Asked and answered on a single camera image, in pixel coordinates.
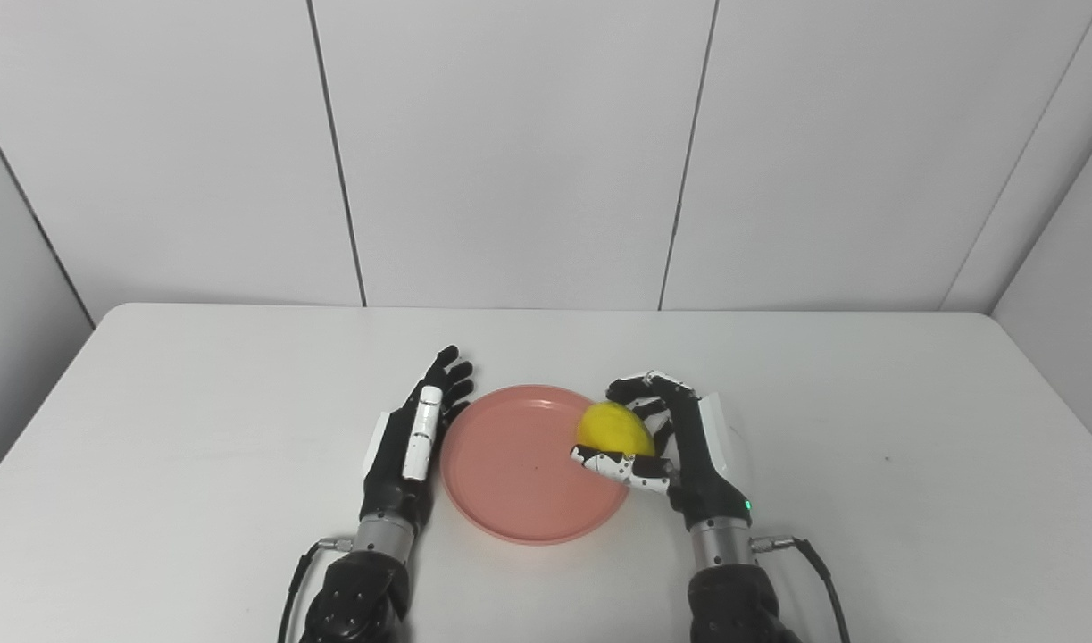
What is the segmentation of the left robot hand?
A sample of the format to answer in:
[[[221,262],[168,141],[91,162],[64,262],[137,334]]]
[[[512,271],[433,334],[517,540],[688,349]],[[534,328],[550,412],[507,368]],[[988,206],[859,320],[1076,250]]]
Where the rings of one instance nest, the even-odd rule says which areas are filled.
[[[423,529],[434,508],[434,471],[449,427],[471,405],[473,365],[451,345],[416,382],[385,429],[370,469],[363,476],[359,517],[402,517]]]

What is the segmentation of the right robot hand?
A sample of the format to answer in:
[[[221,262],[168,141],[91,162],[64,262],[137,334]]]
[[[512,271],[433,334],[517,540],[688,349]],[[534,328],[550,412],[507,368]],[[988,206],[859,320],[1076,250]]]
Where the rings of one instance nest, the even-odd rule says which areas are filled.
[[[603,479],[667,496],[688,529],[700,522],[734,522],[743,529],[753,525],[751,500],[738,483],[738,437],[722,418],[717,395],[699,394],[658,371],[617,379],[606,392],[628,410],[640,408],[644,418],[663,419],[654,437],[656,455],[578,443],[571,448],[574,463]]]

